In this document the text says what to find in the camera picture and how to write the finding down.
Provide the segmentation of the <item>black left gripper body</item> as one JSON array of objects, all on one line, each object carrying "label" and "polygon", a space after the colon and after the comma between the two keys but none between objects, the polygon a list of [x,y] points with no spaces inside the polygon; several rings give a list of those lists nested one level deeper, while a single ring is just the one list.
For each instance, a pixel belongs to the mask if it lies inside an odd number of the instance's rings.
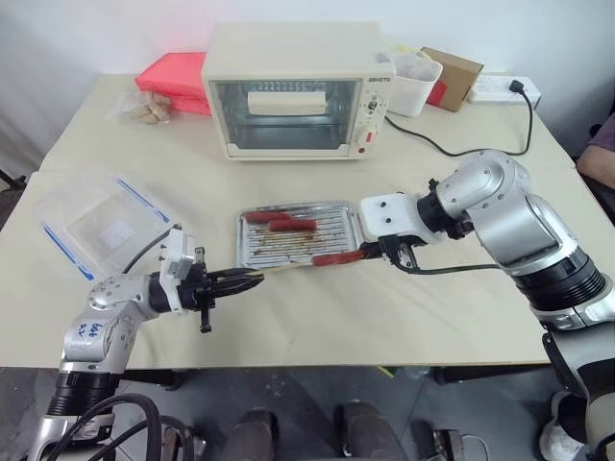
[{"label": "black left gripper body", "polygon": [[178,294],[183,309],[200,314],[200,331],[202,333],[212,331],[210,312],[215,308],[214,287],[216,282],[217,276],[210,274],[207,269],[205,248],[197,247],[194,262],[185,279],[180,283]]}]

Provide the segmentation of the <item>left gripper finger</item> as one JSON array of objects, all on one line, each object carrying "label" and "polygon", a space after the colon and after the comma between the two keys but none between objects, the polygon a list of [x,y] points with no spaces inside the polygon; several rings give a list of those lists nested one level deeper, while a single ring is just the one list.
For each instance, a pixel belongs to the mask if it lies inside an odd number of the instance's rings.
[{"label": "left gripper finger", "polygon": [[250,290],[262,282],[262,279],[224,279],[211,288],[212,295],[237,295]]},{"label": "left gripper finger", "polygon": [[217,283],[241,283],[248,280],[255,280],[257,283],[263,281],[262,271],[252,268],[231,268],[210,273],[210,277],[215,279]]}]

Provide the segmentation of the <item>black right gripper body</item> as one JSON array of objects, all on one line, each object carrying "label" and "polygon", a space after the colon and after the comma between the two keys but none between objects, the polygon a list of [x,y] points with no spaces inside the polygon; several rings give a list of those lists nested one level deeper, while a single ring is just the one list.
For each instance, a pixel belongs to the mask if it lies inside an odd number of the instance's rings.
[{"label": "black right gripper body", "polygon": [[405,273],[418,273],[419,267],[413,251],[396,235],[378,239],[381,253],[395,268]]}]

